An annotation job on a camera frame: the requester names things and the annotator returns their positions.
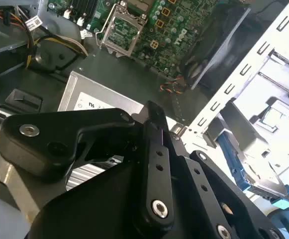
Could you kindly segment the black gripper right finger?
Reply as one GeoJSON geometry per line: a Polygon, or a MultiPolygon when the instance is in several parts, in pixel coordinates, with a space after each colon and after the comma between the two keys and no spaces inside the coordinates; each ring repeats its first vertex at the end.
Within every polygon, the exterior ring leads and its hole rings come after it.
{"type": "Polygon", "coordinates": [[[170,152],[174,224],[164,239],[282,239],[280,230],[204,152],[187,153],[169,131],[159,108],[159,125],[170,152]]]}

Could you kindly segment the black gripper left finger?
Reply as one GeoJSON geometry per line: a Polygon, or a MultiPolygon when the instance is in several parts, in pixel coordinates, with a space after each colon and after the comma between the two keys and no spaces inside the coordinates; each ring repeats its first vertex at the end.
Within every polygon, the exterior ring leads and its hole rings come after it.
{"type": "Polygon", "coordinates": [[[34,222],[50,201],[115,166],[170,165],[159,108],[10,116],[0,127],[0,182],[34,222]]]}

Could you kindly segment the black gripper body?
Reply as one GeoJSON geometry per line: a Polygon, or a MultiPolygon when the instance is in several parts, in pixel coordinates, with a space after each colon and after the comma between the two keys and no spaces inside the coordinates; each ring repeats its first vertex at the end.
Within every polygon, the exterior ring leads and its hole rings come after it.
{"type": "Polygon", "coordinates": [[[109,169],[50,201],[31,239],[213,239],[215,225],[193,181],[167,162],[109,169]]]}

